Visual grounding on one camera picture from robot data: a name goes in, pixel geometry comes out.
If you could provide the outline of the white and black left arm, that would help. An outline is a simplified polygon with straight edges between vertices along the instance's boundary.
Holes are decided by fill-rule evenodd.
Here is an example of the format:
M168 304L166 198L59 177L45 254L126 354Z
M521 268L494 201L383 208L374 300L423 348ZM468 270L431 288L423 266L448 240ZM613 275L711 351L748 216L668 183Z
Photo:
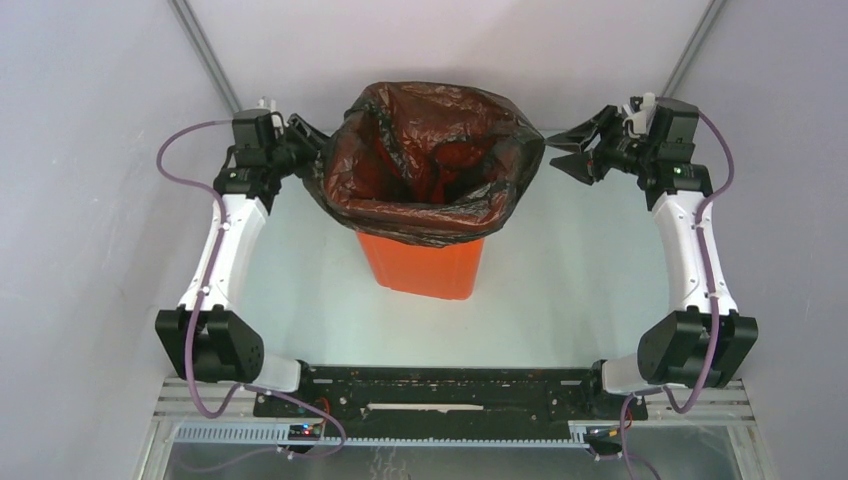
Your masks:
M213 197L210 230L192 280L176 307L158 312L155 331L177 375L196 382L235 382L277 390L292 416L316 403L301 380L302 362L266 352L238 304L259 234L285 178L304 175L327 135L300 116L254 108L227 122L233 143L211 184L188 179Z

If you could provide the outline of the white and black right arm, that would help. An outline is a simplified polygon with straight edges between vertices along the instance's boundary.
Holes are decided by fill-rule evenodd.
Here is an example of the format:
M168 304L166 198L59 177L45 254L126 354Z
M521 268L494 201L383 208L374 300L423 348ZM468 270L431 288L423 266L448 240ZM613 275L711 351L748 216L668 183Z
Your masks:
M634 354L608 360L601 379L581 392L585 411L606 418L623 394L682 385L722 388L758 338L724 278L713 231L713 203L726 191L696 164L694 137L712 123L689 103L652 94L608 105L589 120L547 138L562 151L554 168L586 185L612 170L632 174L659 230L668 273L668 314L644 333Z

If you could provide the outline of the black plastic trash bag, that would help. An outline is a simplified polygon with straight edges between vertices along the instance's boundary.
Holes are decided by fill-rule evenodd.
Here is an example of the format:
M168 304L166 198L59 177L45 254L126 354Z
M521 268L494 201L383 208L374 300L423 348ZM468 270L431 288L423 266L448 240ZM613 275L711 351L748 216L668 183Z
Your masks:
M506 97L376 82L307 164L303 185L346 228L443 248L501 230L544 152L541 133Z

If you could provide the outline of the aluminium frame rail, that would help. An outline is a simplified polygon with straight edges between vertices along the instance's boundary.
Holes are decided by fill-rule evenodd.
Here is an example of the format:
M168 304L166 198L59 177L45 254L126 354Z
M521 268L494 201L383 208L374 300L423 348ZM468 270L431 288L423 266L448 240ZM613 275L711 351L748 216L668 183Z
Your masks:
M168 4L225 109L230 114L240 111L243 107L242 102L191 2L169 0Z

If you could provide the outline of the orange plastic trash bin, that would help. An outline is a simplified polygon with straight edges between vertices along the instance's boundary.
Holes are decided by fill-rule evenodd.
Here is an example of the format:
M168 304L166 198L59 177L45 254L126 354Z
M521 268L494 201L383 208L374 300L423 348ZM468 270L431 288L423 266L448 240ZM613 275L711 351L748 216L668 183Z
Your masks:
M408 245L359 233L376 282L385 288L444 300L465 300L474 290L482 239L443 248Z

